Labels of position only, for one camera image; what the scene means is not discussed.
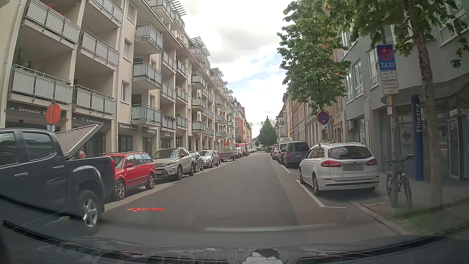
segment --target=red station wagon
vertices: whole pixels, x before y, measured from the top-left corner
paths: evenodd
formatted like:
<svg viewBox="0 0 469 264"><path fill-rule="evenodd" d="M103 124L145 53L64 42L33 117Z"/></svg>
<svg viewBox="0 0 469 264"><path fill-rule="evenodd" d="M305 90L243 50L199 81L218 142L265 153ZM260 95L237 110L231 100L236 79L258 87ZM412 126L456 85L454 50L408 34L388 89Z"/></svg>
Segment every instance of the red station wagon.
<svg viewBox="0 0 469 264"><path fill-rule="evenodd" d="M142 151L106 153L115 163L115 194L118 200L125 198L127 190L145 186L147 190L155 186L156 166L151 157Z"/></svg>

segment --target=street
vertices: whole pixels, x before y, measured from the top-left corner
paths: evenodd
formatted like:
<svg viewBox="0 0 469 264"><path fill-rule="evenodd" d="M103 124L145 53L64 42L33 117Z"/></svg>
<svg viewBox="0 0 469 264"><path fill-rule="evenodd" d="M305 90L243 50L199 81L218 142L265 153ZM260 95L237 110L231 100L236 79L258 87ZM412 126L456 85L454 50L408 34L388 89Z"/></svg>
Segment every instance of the street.
<svg viewBox="0 0 469 264"><path fill-rule="evenodd" d="M149 246L271 247L396 235L350 203L373 194L315 197L298 179L298 170L269 153L253 153L107 204L95 237Z"/></svg>

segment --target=tree trunk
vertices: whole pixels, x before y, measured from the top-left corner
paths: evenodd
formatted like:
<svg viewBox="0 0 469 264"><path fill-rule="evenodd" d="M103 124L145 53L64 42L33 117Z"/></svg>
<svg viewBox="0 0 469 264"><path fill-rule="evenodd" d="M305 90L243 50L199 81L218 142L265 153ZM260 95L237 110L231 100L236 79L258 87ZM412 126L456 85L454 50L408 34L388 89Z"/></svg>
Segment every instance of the tree trunk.
<svg viewBox="0 0 469 264"><path fill-rule="evenodd" d="M431 72L430 57L426 46L426 39L416 13L414 0L407 0L407 13L412 25L412 39L417 46L420 72L422 74L422 90L426 102L425 118L428 127L428 141L430 144L430 177L431 177L431 205L442 205L441 185L439 182L439 136L437 113L435 110L435 95L433 92L433 74Z"/></svg>

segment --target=white station wagon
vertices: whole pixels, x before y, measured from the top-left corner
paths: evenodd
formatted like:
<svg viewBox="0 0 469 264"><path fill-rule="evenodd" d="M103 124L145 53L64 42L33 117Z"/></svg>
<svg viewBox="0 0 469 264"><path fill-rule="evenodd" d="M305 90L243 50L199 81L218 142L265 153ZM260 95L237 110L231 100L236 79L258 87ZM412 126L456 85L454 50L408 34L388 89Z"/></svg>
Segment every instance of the white station wagon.
<svg viewBox="0 0 469 264"><path fill-rule="evenodd" d="M378 162L361 143L324 140L300 162L300 182L323 190L374 189L379 183Z"/></svg>

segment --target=sky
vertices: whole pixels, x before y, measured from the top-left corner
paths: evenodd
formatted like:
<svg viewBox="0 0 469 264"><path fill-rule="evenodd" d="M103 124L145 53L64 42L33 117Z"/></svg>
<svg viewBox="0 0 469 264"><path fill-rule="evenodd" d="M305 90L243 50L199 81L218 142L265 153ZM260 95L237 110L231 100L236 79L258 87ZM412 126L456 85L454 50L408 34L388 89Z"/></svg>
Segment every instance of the sky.
<svg viewBox="0 0 469 264"><path fill-rule="evenodd" d="M277 32L286 25L283 10L291 0L179 0L190 38L201 37L211 67L218 67L228 89L245 107L253 123L252 137L259 134L267 116L282 109L285 71L279 68Z"/></svg>

